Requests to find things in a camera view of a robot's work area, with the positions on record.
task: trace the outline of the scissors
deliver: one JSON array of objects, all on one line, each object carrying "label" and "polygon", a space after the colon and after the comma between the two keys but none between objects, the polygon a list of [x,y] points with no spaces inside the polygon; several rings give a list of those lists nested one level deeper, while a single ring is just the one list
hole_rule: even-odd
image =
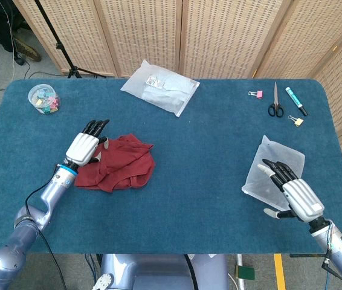
[{"label": "scissors", "polygon": [[272,117],[276,116],[276,117],[281,118],[282,116],[284,116],[284,108],[281,107],[279,103],[279,96],[277,94],[276,82],[274,82],[274,103],[269,106],[268,113]]}]

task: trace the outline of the pink binder clip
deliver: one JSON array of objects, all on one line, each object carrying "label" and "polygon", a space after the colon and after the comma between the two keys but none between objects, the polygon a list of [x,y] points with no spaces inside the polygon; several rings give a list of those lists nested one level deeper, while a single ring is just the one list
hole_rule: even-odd
[{"label": "pink binder clip", "polygon": [[248,95],[255,95],[258,99],[262,98],[262,91],[249,92]]}]

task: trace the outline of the blue table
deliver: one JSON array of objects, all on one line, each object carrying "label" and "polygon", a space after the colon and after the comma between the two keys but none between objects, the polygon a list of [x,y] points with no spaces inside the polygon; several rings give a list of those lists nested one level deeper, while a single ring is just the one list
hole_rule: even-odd
[{"label": "blue table", "polygon": [[[180,118],[121,92],[121,79],[13,82],[0,107],[0,246],[25,197],[50,177],[77,133],[91,119],[110,118],[109,138],[133,133],[155,145],[155,171],[141,189],[71,188],[45,233],[54,252],[320,252],[307,224],[271,219],[264,203],[241,192],[265,134],[305,154],[303,178],[342,231],[342,154],[324,89],[314,80],[277,80],[285,116],[276,118],[268,115],[274,81],[201,80]],[[29,104],[39,83],[59,94],[58,113]],[[309,112],[298,128],[286,119],[300,117],[287,86]],[[258,89],[262,100],[248,96]],[[46,251],[40,241],[32,250]]]}]

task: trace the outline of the chair wheel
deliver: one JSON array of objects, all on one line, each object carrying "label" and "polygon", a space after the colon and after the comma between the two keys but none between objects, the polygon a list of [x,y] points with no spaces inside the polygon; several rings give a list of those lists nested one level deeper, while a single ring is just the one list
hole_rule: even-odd
[{"label": "chair wheel", "polygon": [[14,60],[18,65],[24,65],[25,63],[25,60],[21,57],[14,57]]}]

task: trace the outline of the green marker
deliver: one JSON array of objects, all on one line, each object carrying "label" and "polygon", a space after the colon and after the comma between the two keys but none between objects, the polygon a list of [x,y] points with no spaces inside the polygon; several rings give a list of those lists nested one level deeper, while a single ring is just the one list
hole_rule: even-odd
[{"label": "green marker", "polygon": [[306,112],[306,110],[304,109],[304,106],[300,103],[300,101],[298,100],[294,92],[291,90],[291,88],[287,87],[285,90],[288,93],[288,95],[291,97],[292,101],[296,104],[298,109],[301,111],[301,113],[303,113],[304,116],[307,116],[308,113]]}]

